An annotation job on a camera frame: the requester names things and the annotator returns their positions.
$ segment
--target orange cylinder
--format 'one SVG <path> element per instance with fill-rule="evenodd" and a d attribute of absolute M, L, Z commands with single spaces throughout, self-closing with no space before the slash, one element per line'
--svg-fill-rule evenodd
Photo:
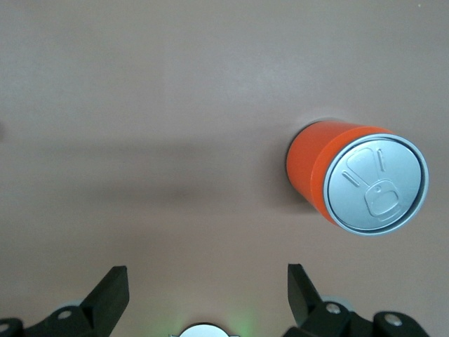
<path fill-rule="evenodd" d="M 358 140 L 360 139 L 367 139 L 366 142 L 370 141 L 370 136 L 373 135 L 374 141 L 377 139 L 382 139 L 381 145 L 379 145 L 382 148 L 387 148 L 388 151 L 391 152 L 389 149 L 389 143 L 388 142 L 394 142 L 394 143 L 400 143 L 401 146 L 404 146 L 403 151 L 409 151 L 410 153 L 413 153 L 413 156 L 416 155 L 416 157 L 419 157 L 419 161 L 417 161 L 419 168 L 418 174 L 420 175 L 420 179 L 422 180 L 419 182 L 419 195 L 418 197 L 420 200 L 417 200 L 419 205 L 414 205 L 414 211 L 417 211 L 417 209 L 420 207 L 422 200 L 424 199 L 424 196 L 427 192 L 427 183 L 428 183 L 428 172 L 427 172 L 427 165 L 425 164 L 424 157 L 421 155 L 419 150 L 414 147 L 410 142 L 407 140 L 404 140 L 403 138 L 400 138 L 398 136 L 392 135 L 392 132 L 390 130 L 387 130 L 385 128 L 380 128 L 376 126 L 363 126 L 363 125 L 357 125 L 357 124 L 350 124 L 343 121 L 319 121 L 314 124 L 309 125 L 304 130 L 302 130 L 294 139 L 294 141 L 291 143 L 290 149 L 287 154 L 286 159 L 286 168 L 287 168 L 287 175 L 288 179 L 292 183 L 293 187 L 301 193 L 326 219 L 328 219 L 330 222 L 336 224 L 336 225 L 342 225 L 339 220 L 336 221 L 336 216 L 331 215 L 331 210 L 329 207 L 329 203 L 326 203 L 325 194 L 327 193 L 325 191 L 325 179 L 326 175 L 329 175 L 329 169 L 331 167 L 331 164 L 335 164 L 336 161 L 338 161 L 339 156 L 343 157 L 345 154 L 348 153 L 350 148 L 348 148 L 348 145 L 351 144 L 357 145 Z M 362 157 L 362 154 L 365 154 L 363 152 L 360 152 L 359 150 L 359 157 Z M 365 152 L 372 152 L 373 154 L 376 153 L 376 149 L 369 150 Z M 360 161 L 360 158 L 351 159 L 352 161 Z M 351 175 L 348 174 L 349 182 L 353 182 L 353 185 L 357 185 L 358 182 L 356 182 L 355 178 L 351 178 Z M 390 183 L 389 179 L 384 178 L 376 178 L 375 181 L 371 183 L 371 186 L 369 186 L 369 183 L 367 184 L 366 190 L 369 190 L 369 187 L 374 186 L 375 183 L 377 183 L 379 186 L 377 186 L 377 189 L 380 189 L 381 187 L 386 187 L 386 181 L 389 185 L 393 185 L 393 183 Z M 355 188 L 354 186 L 351 186 L 349 184 L 349 187 L 344 186 L 343 188 Z M 393 205 L 395 202 L 394 193 L 396 193 L 397 199 L 399 200 L 400 192 L 397 192 L 396 188 L 390 188 L 389 194 L 385 192 L 383 195 L 381 193 L 375 194 L 375 191 L 370 191 L 370 194 L 365 198 L 366 200 L 363 200 L 364 203 L 368 203 L 367 207 L 374 209 L 372 212 L 376 212 L 379 208 L 387 208 L 390 206 L 395 206 L 398 208 L 399 206 Z M 385 227 L 385 224 L 388 223 L 385 222 L 385 220 L 382 220 L 379 224 L 379 227 Z M 371 228 L 368 231 L 362 231 L 362 234 L 379 234 L 381 231 L 371 230 Z"/>

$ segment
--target green light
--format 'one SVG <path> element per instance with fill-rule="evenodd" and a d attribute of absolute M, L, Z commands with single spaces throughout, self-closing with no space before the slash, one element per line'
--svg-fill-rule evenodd
<path fill-rule="evenodd" d="M 236 334 L 240 337 L 256 336 L 257 320 L 254 312 L 233 312 L 228 316 L 228 333 Z"/>

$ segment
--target black plastic part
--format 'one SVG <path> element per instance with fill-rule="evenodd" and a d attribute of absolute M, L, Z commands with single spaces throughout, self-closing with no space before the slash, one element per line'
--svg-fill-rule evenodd
<path fill-rule="evenodd" d="M 339 313 L 331 313 L 326 307 L 334 305 L 340 309 Z M 340 337 L 348 336 L 351 315 L 343 305 L 324 302 L 316 306 L 307 321 L 301 326 L 301 330 L 307 331 L 312 336 Z"/>
<path fill-rule="evenodd" d="M 395 315 L 401 320 L 400 326 L 390 324 L 387 315 Z M 375 336 L 381 337 L 429 337 L 426 331 L 412 318 L 400 312 L 378 312 L 374 316 Z"/>
<path fill-rule="evenodd" d="M 302 265 L 288 265 L 288 303 L 300 326 L 322 300 Z"/>
<path fill-rule="evenodd" d="M 379 312 L 370 322 L 339 303 L 323 302 L 301 265 L 288 265 L 288 302 L 298 327 L 284 337 L 429 337 L 413 318 L 400 312 Z M 388 314 L 396 315 L 401 324 L 389 323 Z"/>
<path fill-rule="evenodd" d="M 3 332 L 0 332 L 0 337 L 22 337 L 23 323 L 17 318 L 0 319 L 0 326 L 7 327 Z"/>
<path fill-rule="evenodd" d="M 108 337 L 128 302 L 126 267 L 113 267 L 80 306 L 58 309 L 25 330 L 19 319 L 0 319 L 8 325 L 0 337 Z"/>

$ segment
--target metal screw head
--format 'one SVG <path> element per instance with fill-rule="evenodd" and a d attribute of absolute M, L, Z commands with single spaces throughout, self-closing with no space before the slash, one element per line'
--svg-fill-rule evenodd
<path fill-rule="evenodd" d="M 393 314 L 386 314 L 385 315 L 385 320 L 390 323 L 391 325 L 394 326 L 401 326 L 402 325 L 402 321 L 399 317 L 397 317 L 396 315 Z"/>
<path fill-rule="evenodd" d="M 338 305 L 334 304 L 334 303 L 329 303 L 326 306 L 326 310 L 329 311 L 331 314 L 340 314 L 341 313 L 341 309 Z"/>
<path fill-rule="evenodd" d="M 9 329 L 9 324 L 0 324 L 0 333 L 5 332 Z"/>
<path fill-rule="evenodd" d="M 66 319 L 72 316 L 72 312 L 70 310 L 65 310 L 58 315 L 58 319 Z"/>

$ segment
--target can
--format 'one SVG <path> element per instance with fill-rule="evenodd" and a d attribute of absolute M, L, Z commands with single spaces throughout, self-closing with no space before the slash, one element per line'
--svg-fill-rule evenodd
<path fill-rule="evenodd" d="M 326 219 L 359 235 L 386 234 L 419 211 L 429 169 L 410 141 L 376 126 L 319 121 L 290 145 L 288 179 Z"/>

